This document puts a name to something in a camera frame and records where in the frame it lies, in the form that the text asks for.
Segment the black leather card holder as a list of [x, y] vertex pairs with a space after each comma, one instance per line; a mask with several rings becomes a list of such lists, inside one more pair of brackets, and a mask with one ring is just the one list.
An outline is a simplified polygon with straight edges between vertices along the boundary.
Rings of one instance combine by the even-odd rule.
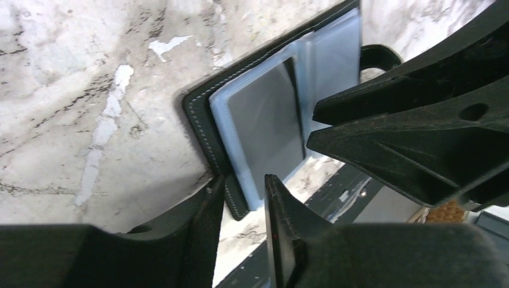
[[306, 142], [311, 132], [321, 128], [312, 119], [316, 103], [358, 85], [365, 69], [387, 71], [402, 63], [401, 57], [389, 47], [362, 43], [361, 21], [359, 1], [337, 4], [263, 44], [184, 94], [184, 114], [212, 173], [224, 177], [224, 199], [234, 220], [241, 221], [260, 208], [264, 199], [261, 206], [251, 208], [233, 169], [228, 149], [235, 131], [228, 99], [263, 71], [288, 58], [294, 60], [305, 157], [293, 174], [283, 180], [288, 181], [314, 156]]

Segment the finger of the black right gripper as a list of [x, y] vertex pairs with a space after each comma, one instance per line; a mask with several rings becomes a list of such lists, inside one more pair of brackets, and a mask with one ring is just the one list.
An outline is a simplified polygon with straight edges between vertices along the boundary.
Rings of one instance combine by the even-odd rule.
[[495, 1], [417, 57], [318, 102], [313, 119], [338, 125], [466, 94], [508, 75], [508, 1]]
[[466, 195], [506, 206], [508, 78], [441, 103], [315, 131], [307, 146], [422, 205]]

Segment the black credit card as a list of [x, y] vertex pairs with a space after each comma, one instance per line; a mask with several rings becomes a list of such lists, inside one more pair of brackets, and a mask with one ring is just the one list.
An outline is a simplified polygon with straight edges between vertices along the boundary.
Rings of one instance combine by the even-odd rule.
[[264, 176], [285, 180], [303, 162], [303, 133], [294, 60], [288, 58], [239, 89], [227, 101], [235, 134], [228, 149], [251, 208], [265, 197]]

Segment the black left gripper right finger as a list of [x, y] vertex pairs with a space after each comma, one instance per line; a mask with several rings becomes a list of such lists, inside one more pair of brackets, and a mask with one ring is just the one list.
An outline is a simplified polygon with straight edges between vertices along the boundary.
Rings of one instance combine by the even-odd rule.
[[265, 176], [272, 287], [507, 287], [508, 266], [469, 224], [334, 225]]

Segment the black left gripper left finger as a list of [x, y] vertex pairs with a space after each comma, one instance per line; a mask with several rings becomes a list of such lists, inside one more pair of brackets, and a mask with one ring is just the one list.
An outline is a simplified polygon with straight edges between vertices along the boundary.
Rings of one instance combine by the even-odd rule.
[[127, 233], [89, 224], [1, 227], [2, 287], [211, 287], [224, 178]]

